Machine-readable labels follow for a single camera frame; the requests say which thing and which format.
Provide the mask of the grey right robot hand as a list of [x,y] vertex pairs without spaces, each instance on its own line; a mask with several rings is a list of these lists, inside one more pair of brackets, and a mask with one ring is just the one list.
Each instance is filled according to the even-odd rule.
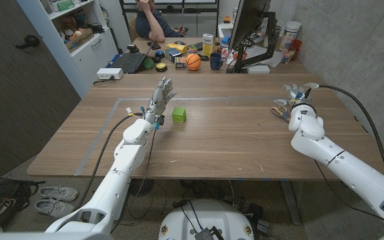
[[296,103],[311,103],[312,97],[310,95],[305,98],[305,90],[303,87],[298,87],[296,84],[284,85],[284,90],[287,92],[286,99],[274,99],[273,103],[278,106],[287,107]]

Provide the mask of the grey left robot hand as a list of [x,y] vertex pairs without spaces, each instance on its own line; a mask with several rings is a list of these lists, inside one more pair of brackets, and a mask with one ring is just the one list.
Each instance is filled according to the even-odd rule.
[[143,116],[143,119],[150,124],[157,121],[157,117],[165,111],[168,102],[176,96],[176,92],[171,92],[173,90],[172,84],[172,79],[164,77],[155,88]]

